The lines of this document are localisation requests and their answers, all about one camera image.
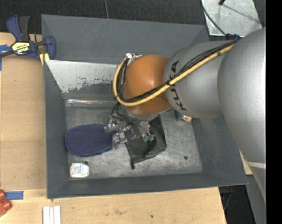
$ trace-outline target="metal plate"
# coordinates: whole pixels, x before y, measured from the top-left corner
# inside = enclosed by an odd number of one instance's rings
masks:
[[[262,28],[253,0],[202,0],[205,10],[215,23],[227,34],[246,36]],[[210,35],[223,35],[205,14]]]

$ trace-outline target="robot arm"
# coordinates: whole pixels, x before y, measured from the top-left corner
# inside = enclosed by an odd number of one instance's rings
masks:
[[[129,54],[113,88],[121,115],[139,127],[170,108],[192,118],[223,115],[266,201],[264,28],[237,42],[186,47],[170,59]]]

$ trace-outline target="wooden surface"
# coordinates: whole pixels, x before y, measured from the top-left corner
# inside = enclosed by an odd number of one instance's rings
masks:
[[[13,41],[12,35],[0,33],[0,45]],[[45,185],[46,163],[44,106],[39,99],[43,84],[41,77],[34,76],[40,76],[42,69],[35,62],[27,57],[6,57],[0,72],[1,188],[4,182],[4,191],[11,190],[7,187],[25,190],[24,200],[12,200],[13,207],[0,218],[0,224],[41,223],[42,207],[55,205],[61,206],[63,224],[226,223],[218,188],[47,199],[46,189],[36,188]]]

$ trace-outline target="black fabric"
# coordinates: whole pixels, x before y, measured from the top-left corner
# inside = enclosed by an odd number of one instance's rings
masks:
[[[153,141],[145,142],[143,139],[132,139],[125,144],[131,157],[132,168],[135,163],[153,158],[166,149],[165,133],[159,117],[151,121],[151,128],[155,134]]]

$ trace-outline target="gray bin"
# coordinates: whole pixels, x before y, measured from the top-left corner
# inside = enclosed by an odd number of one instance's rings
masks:
[[[42,16],[42,34],[55,38],[55,60],[71,62],[78,67],[88,63],[107,64],[110,67],[111,64],[119,64],[127,52],[171,57],[186,46],[208,41],[204,26],[51,15]],[[109,80],[101,84],[88,84],[87,89],[81,87],[66,91],[62,88],[59,76],[66,77],[65,74],[68,74],[72,77],[73,70],[61,67],[61,70],[53,72],[49,68],[51,65],[51,61],[44,64],[48,198],[247,183],[238,147],[223,117],[193,119],[192,123],[178,124],[171,112],[162,117],[168,145],[164,153],[136,164],[136,171],[126,170],[129,161],[126,163],[124,160],[123,165],[119,163],[118,168],[115,168],[121,172],[115,172],[109,171],[111,165],[115,166],[113,158],[117,159],[117,155],[124,153],[110,151],[105,156],[89,160],[93,164],[101,163],[106,169],[98,169],[97,175],[91,175],[89,179],[71,179],[69,163],[77,157],[69,155],[66,150],[66,131],[89,122],[103,123],[114,101]],[[181,139],[180,132],[188,129],[189,132],[184,136],[189,138]],[[166,155],[172,158],[173,164],[167,166]]]

